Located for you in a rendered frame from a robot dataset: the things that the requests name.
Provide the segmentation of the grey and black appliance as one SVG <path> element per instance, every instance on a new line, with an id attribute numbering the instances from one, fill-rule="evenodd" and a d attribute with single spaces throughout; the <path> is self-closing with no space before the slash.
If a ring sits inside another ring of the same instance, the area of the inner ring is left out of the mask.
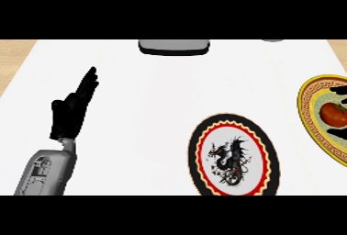
<path id="1" fill-rule="evenodd" d="M 209 52 L 209 39 L 141 39 L 144 54 L 162 56 L 196 56 Z"/>

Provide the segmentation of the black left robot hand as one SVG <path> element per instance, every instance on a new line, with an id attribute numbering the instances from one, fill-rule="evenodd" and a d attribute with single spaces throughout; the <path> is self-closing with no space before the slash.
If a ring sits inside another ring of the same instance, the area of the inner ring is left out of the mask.
<path id="1" fill-rule="evenodd" d="M 97 68 L 92 67 L 86 73 L 77 90 L 70 93 L 64 100 L 52 102 L 54 125 L 51 139 L 76 139 L 88 112 L 88 107 L 92 101 L 95 89 L 100 85 Z"/>

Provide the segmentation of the black-rimmed dragon plate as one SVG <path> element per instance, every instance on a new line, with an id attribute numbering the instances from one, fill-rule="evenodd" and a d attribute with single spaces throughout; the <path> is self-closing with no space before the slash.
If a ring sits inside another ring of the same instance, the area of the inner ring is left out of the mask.
<path id="1" fill-rule="evenodd" d="M 280 161 L 261 126 L 235 114 L 209 117 L 191 135 L 191 178 L 203 196 L 275 196 Z"/>

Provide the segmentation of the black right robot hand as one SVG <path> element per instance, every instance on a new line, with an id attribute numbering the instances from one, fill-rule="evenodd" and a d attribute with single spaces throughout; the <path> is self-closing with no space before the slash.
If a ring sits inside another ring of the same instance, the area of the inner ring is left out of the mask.
<path id="1" fill-rule="evenodd" d="M 347 95 L 347 85 L 331 87 L 330 90 L 336 92 L 339 95 Z M 337 136 L 339 138 L 347 140 L 347 128 L 346 129 L 330 129 L 327 131 L 331 135 Z"/>

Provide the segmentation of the red tomato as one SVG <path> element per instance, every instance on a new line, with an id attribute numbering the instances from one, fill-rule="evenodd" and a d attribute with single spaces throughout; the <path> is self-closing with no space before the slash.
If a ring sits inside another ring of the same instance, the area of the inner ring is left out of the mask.
<path id="1" fill-rule="evenodd" d="M 326 103 L 321 108 L 323 122 L 337 128 L 347 125 L 347 108 L 342 104 Z"/>

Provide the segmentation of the yellow patterned plate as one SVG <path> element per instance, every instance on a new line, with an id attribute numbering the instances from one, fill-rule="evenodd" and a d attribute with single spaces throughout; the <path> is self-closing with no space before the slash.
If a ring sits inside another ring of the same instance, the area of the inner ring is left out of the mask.
<path id="1" fill-rule="evenodd" d="M 347 76 L 324 74 L 312 77 L 303 84 L 297 107 L 306 132 L 330 157 L 347 166 L 347 140 L 331 135 L 330 129 L 346 129 L 333 127 L 323 122 L 321 108 L 326 103 L 342 104 L 347 108 L 347 95 L 339 95 L 330 90 L 331 87 L 347 85 Z"/>

